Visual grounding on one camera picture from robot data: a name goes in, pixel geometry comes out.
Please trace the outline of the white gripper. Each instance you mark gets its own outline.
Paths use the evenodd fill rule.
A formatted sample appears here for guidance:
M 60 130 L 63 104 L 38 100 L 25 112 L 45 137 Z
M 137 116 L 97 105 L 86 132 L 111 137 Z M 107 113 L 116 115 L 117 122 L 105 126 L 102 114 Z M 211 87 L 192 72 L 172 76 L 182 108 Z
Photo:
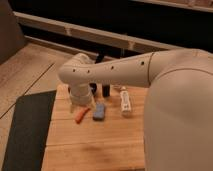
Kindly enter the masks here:
M 93 94 L 88 84 L 70 85 L 69 95 L 71 113 L 79 107 L 93 107 Z

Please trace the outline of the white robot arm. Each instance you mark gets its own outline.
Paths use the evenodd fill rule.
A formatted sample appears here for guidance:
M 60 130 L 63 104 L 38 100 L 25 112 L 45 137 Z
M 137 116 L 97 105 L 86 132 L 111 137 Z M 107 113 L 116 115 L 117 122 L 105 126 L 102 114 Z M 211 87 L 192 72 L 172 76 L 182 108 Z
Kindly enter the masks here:
M 80 105 L 91 101 L 91 83 L 146 87 L 146 171 L 213 171 L 213 53 L 176 49 L 98 64 L 79 53 L 59 78 Z

